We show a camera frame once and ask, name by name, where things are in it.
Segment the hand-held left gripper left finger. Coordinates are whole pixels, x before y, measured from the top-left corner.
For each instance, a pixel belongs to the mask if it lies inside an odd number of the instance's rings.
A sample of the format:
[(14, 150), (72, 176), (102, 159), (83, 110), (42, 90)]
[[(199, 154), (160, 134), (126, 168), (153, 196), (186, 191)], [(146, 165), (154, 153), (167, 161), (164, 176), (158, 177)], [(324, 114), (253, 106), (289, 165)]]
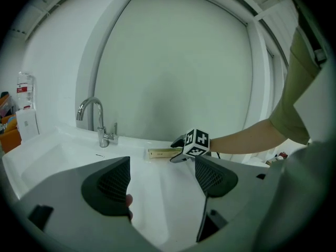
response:
[(19, 201), (19, 213), (57, 252), (159, 252), (131, 224), (130, 158), (53, 174)]

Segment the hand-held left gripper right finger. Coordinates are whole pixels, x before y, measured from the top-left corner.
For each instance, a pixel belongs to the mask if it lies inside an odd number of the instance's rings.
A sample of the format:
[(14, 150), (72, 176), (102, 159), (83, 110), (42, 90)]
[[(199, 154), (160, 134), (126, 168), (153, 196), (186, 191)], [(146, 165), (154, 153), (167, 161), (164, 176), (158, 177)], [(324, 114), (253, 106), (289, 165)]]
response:
[(196, 241), (227, 226), (261, 187), (267, 172), (265, 166), (197, 156), (195, 177), (205, 195), (205, 204)]

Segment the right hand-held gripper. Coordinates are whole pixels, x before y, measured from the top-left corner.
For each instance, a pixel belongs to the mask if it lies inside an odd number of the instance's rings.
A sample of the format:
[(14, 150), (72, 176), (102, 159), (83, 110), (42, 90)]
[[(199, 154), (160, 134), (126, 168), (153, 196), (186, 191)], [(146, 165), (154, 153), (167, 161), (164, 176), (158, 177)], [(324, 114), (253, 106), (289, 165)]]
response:
[(180, 135), (171, 144), (172, 148), (183, 147), (183, 152), (172, 157), (170, 162), (181, 163), (188, 158), (204, 155), (209, 152), (209, 134), (197, 128), (192, 128), (186, 134)]

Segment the person's right forearm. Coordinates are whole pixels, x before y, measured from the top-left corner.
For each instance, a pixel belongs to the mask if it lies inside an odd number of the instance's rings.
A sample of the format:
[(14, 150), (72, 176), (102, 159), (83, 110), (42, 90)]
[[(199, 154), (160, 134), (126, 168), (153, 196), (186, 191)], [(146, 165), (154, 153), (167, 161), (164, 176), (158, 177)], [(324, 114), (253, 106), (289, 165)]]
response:
[(253, 154), (273, 149), (286, 139), (266, 119), (237, 133), (212, 139), (210, 151), (222, 154)]

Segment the white ceramic sink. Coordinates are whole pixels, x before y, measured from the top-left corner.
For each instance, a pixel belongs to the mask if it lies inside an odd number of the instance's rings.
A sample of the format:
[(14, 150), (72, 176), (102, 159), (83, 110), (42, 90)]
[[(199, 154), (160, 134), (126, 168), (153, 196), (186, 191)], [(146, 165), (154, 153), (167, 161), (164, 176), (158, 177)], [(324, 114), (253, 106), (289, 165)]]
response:
[[(201, 223), (205, 196), (195, 178), (192, 161), (171, 163), (168, 159), (152, 159), (150, 149), (169, 146), (164, 141), (119, 137), (118, 144), (102, 148), (96, 132), (75, 127), (59, 127), (40, 134), (6, 153), (4, 169), (16, 199), (15, 209), (22, 214), (27, 194), (52, 176), (48, 195), (55, 200), (54, 211), (44, 230), (31, 222), (27, 226), (41, 237), (54, 252), (181, 252), (195, 245)], [(74, 207), (81, 200), (79, 192), (66, 200), (55, 191), (69, 193), (78, 185), (79, 177), (70, 173), (119, 157), (130, 157), (131, 181), (127, 193), (133, 197), (130, 210), (133, 219), (122, 228), (113, 226), (114, 219), (100, 215), (85, 203), (75, 209), (74, 222), (67, 218), (61, 229), (51, 231), (59, 222), (61, 207)]]

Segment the chrome faucet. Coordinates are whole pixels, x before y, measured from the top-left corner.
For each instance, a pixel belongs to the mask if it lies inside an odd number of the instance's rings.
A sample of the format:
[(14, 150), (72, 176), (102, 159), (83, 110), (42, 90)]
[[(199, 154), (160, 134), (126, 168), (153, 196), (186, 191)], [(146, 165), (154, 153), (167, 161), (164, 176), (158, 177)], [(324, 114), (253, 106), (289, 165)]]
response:
[(118, 144), (118, 135), (117, 135), (117, 130), (118, 130), (118, 123), (114, 123), (113, 125), (113, 130), (111, 133), (106, 132), (106, 127), (104, 126), (104, 121), (103, 121), (103, 106), (101, 101), (96, 98), (96, 97), (90, 97), (84, 100), (76, 114), (76, 120), (77, 121), (82, 121), (83, 116), (85, 113), (85, 109), (87, 108), (88, 105), (90, 104), (96, 104), (98, 108), (98, 122), (99, 126), (97, 127), (97, 133), (98, 133), (98, 140), (99, 140), (99, 145), (101, 148), (106, 148), (109, 143), (112, 144)]

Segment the white water dispenser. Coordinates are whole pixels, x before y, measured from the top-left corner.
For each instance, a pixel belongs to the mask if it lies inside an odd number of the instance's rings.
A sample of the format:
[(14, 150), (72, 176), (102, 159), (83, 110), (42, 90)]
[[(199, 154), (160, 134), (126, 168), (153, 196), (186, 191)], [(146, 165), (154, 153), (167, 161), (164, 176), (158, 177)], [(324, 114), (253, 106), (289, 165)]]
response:
[(16, 120), (22, 143), (39, 135), (34, 109), (18, 110)]

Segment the person's grey printed t-shirt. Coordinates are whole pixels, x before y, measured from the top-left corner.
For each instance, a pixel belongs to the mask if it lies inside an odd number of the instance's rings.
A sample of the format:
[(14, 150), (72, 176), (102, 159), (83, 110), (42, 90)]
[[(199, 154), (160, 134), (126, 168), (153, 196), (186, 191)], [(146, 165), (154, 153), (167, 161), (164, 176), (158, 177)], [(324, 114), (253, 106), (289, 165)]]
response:
[(256, 252), (336, 252), (336, 59), (295, 103), (311, 143), (283, 164)]

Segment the frosted glass partition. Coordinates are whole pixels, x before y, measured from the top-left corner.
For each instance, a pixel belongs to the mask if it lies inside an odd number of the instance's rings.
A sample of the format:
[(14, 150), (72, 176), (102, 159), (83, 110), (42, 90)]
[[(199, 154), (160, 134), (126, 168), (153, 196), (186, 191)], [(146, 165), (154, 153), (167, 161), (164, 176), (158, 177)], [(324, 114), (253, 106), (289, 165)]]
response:
[(247, 28), (206, 0), (131, 0), (105, 46), (95, 95), (108, 132), (173, 141), (244, 126), (251, 93)]

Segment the clear water bottle red label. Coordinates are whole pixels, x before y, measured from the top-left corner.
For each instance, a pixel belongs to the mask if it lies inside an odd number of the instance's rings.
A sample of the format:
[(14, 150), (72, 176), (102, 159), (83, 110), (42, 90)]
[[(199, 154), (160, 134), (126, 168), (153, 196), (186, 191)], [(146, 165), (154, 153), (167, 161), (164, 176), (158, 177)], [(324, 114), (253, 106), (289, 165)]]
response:
[(34, 76), (28, 72), (20, 71), (17, 77), (17, 105), (19, 109), (33, 107)]

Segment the white window frame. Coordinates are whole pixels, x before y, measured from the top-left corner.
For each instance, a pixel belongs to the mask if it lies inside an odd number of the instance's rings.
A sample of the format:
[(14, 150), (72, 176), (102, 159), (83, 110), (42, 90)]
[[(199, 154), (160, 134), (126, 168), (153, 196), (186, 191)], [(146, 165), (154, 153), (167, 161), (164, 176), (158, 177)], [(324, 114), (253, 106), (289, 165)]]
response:
[(252, 14), (247, 24), (253, 70), (247, 128), (269, 117), (279, 101), (298, 13), (291, 0), (243, 0), (243, 4)]

